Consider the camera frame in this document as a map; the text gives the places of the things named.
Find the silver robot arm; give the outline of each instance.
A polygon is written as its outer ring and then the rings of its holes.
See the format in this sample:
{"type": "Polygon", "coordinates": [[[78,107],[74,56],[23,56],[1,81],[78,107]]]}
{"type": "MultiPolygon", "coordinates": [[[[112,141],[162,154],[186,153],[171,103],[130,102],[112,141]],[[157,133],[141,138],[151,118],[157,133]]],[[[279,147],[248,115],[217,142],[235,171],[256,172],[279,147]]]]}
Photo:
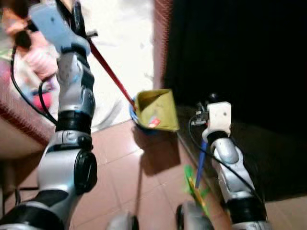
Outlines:
{"type": "Polygon", "coordinates": [[[213,160],[218,173],[219,185],[225,203],[229,209],[234,230],[271,230],[267,221],[264,203],[251,191],[255,186],[243,164],[243,154],[229,138],[231,125],[231,104],[212,103],[207,106],[209,112],[208,128],[203,139],[208,142],[215,158],[234,170],[249,186],[243,183],[224,165],[213,160]]]}
{"type": "Polygon", "coordinates": [[[39,4],[29,12],[33,24],[61,53],[59,116],[38,167],[38,195],[6,214],[0,230],[67,230],[78,201],[97,182],[91,153],[95,100],[86,60],[89,44],[71,31],[56,6],[39,4]]]}

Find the wheel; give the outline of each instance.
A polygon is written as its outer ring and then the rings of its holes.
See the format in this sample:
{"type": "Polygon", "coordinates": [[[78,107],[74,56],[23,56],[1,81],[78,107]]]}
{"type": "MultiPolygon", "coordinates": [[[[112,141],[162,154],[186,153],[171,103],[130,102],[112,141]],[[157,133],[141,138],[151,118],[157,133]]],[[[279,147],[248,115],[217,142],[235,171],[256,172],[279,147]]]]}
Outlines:
{"type": "Polygon", "coordinates": [[[184,213],[182,205],[179,205],[176,210],[177,230],[184,230],[184,213]]]}
{"type": "Polygon", "coordinates": [[[132,230],[139,230],[139,221],[137,216],[132,217],[132,230]]]}

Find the dustpan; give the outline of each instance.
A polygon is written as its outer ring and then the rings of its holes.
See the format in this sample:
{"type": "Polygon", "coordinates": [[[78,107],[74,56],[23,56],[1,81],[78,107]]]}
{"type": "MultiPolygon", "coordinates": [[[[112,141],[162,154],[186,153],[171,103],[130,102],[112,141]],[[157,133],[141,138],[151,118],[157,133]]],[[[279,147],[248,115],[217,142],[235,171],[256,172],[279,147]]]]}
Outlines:
{"type": "Polygon", "coordinates": [[[170,89],[138,93],[135,108],[140,126],[173,132],[179,130],[174,97],[170,89]]]}

